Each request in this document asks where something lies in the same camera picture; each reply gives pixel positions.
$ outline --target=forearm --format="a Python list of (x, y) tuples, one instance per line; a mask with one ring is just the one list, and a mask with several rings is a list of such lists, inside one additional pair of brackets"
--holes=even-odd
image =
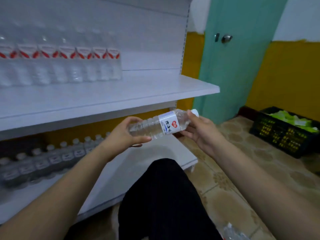
[(214, 151), (217, 164), (277, 239), (320, 239), (318, 209), (228, 141), (215, 146)]
[(0, 227), (0, 239), (63, 239), (108, 161), (103, 145)]

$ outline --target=yellow wall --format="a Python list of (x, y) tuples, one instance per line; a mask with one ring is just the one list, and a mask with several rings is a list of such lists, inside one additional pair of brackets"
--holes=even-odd
[(246, 106), (270, 106), (320, 121), (320, 43), (270, 43)]
[[(204, 43), (204, 35), (197, 34), (195, 32), (190, 32), (187, 34), (182, 64), (182, 75), (198, 78)], [(193, 98), (182, 99), (178, 101), (177, 107), (179, 109), (187, 110), (192, 108), (192, 104)], [(147, 113), (136, 114), (135, 116), (138, 116), (142, 119), (148, 119), (168, 111), (169, 109), (161, 109)], [(84, 137), (86, 136), (90, 136), (91, 138), (94, 138), (96, 134), (105, 136), (106, 132), (112, 131), (113, 128), (123, 119), (124, 118), (116, 118), (66, 129), (49, 131), (44, 133), (44, 138), (46, 143), (58, 146), (61, 141), (66, 141), (68, 144), (71, 144), (74, 138), (79, 138), (80, 141), (84, 141)]]

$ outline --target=basket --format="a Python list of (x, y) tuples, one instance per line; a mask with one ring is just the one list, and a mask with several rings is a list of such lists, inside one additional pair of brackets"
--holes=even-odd
[[(280, 110), (282, 109), (269, 107), (260, 111), (249, 133), (295, 158), (300, 158), (304, 154), (319, 149), (319, 132), (311, 133), (269, 115)], [(296, 115), (299, 118), (306, 118), (291, 112), (289, 114)], [(312, 127), (320, 129), (320, 122), (311, 121)]]

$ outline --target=person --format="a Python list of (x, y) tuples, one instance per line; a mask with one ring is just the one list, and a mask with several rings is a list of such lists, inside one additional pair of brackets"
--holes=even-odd
[[(214, 123), (187, 112), (181, 133), (196, 142), (226, 173), (278, 240), (320, 239), (320, 212), (268, 175), (229, 143)], [(90, 154), (42, 195), (0, 227), (0, 239), (63, 239), (102, 169), (132, 145), (150, 137), (132, 137), (128, 117)], [(120, 204), (119, 239), (221, 239), (197, 191), (171, 159), (154, 161)]]

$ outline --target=silver door knob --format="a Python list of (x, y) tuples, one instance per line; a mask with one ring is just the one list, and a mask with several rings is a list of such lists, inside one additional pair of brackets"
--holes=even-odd
[(230, 40), (232, 40), (232, 35), (225, 34), (222, 37), (221, 42), (224, 44), (230, 42)]

